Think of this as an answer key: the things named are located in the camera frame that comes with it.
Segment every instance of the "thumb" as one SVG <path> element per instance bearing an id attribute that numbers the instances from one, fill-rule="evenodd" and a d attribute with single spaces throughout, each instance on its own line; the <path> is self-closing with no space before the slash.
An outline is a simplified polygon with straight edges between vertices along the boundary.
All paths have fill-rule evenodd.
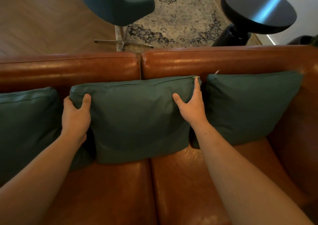
<path id="1" fill-rule="evenodd" d="M 80 109 L 89 111 L 89 108 L 91 106 L 91 100 L 92 100 L 91 96 L 89 94 L 85 94 L 83 98 L 83 102 L 82 102 L 82 107 Z"/>
<path id="2" fill-rule="evenodd" d="M 180 98 L 180 96 L 176 93 L 174 93 L 172 95 L 173 100 L 175 101 L 175 103 L 177 104 L 177 106 L 180 108 L 182 105 L 184 105 L 185 103 L 182 101 L 182 99 Z"/>

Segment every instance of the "teal chair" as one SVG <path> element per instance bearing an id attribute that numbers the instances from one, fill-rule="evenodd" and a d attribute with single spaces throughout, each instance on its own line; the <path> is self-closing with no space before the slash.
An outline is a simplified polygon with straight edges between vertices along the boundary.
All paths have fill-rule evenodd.
<path id="1" fill-rule="evenodd" d="M 127 42 L 128 25 L 147 16 L 155 10 L 154 0 L 83 0 L 86 6 L 101 19 L 120 27 L 121 41 L 94 40 L 97 43 L 121 43 L 121 50 L 125 45 L 138 45 L 153 48 L 143 43 Z"/>

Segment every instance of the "patterned rug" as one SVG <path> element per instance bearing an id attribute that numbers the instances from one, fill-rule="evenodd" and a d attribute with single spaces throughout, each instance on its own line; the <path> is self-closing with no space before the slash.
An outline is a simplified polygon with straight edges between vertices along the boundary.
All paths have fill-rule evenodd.
<path id="1" fill-rule="evenodd" d="M 155 0 L 155 11 L 128 28 L 127 40 L 155 48 L 212 46 L 227 23 L 214 0 Z M 120 40 L 119 28 L 115 27 Z M 140 53 L 147 48 L 125 46 Z"/>

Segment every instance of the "wooden floor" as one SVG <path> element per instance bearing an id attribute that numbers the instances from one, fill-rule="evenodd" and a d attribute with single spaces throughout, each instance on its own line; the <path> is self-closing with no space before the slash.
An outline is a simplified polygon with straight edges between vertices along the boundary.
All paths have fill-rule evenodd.
<path id="1" fill-rule="evenodd" d="M 93 42 L 114 40 L 115 28 L 82 0 L 0 0 L 0 9 L 0 55 L 116 51 Z"/>

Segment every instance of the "round tabletop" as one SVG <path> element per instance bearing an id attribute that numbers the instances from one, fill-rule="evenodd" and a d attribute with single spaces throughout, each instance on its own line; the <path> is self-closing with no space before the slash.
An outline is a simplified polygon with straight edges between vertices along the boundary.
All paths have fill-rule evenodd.
<path id="1" fill-rule="evenodd" d="M 287 0 L 221 0 L 226 17 L 238 28 L 258 34 L 274 34 L 297 19 Z"/>

